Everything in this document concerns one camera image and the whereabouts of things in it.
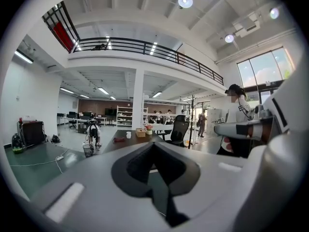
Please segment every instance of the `box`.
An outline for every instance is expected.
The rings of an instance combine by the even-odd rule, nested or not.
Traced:
[[[136,128],[135,130],[137,137],[145,137],[146,131],[142,128]]]

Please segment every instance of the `black metal railing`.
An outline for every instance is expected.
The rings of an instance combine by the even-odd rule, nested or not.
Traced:
[[[56,4],[42,18],[59,43],[68,52],[72,52],[77,46],[80,37],[71,21],[64,2]]]
[[[50,9],[42,18],[53,35],[69,53],[76,51],[112,50],[152,55],[153,57],[183,65],[223,85],[223,78],[206,65],[162,45],[115,37],[81,39],[63,1]]]
[[[115,37],[88,38],[79,40],[77,43],[77,47],[75,47],[75,49],[72,52],[78,52],[81,50],[83,51],[112,50],[112,51],[125,51],[125,52],[140,53],[144,55],[152,55],[153,57],[181,64],[223,85],[223,78],[219,74],[214,72],[212,69],[205,66],[204,64],[196,61],[195,59],[189,56],[186,56],[183,53],[151,42],[127,39],[127,38],[115,38]]]

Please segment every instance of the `green floor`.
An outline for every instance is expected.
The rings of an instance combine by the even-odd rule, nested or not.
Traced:
[[[43,143],[29,148],[22,154],[14,154],[12,150],[7,149],[6,155],[11,166],[31,165],[53,161],[66,150],[51,143]],[[82,152],[68,150],[64,159],[58,161],[58,165],[62,172],[65,172],[83,159],[85,156]],[[12,170],[21,188],[30,199],[37,190],[61,174],[55,162],[28,167],[12,167]]]

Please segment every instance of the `spotlight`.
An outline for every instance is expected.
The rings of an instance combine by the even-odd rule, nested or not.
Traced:
[[[272,19],[277,19],[279,16],[279,10],[277,8],[273,8],[270,10],[269,15]]]
[[[234,40],[234,36],[233,36],[232,34],[226,35],[226,37],[225,37],[225,42],[227,42],[227,43],[232,43],[233,40]]]
[[[193,4],[193,0],[178,0],[178,4],[183,8],[190,8]]]

